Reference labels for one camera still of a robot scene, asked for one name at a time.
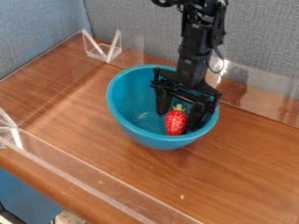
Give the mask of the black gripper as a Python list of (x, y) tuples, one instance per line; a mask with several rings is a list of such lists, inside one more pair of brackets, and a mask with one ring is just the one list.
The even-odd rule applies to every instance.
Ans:
[(187, 130), (198, 130), (206, 123), (208, 113), (214, 113), (222, 97), (206, 80), (202, 80), (194, 87), (187, 87), (179, 81), (179, 73), (168, 69), (155, 67), (151, 87), (156, 92), (156, 112), (163, 116), (171, 107), (174, 98), (191, 104)]

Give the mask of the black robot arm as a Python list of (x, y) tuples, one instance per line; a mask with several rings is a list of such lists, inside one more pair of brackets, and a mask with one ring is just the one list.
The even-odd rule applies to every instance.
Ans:
[(215, 113), (222, 92), (206, 81), (211, 53), (223, 60), (218, 46), (226, 35), (228, 0), (151, 0), (160, 7), (182, 13), (182, 43), (176, 70), (156, 67), (151, 87), (155, 89), (156, 112), (163, 116), (174, 98), (191, 104), (187, 130), (196, 130)]

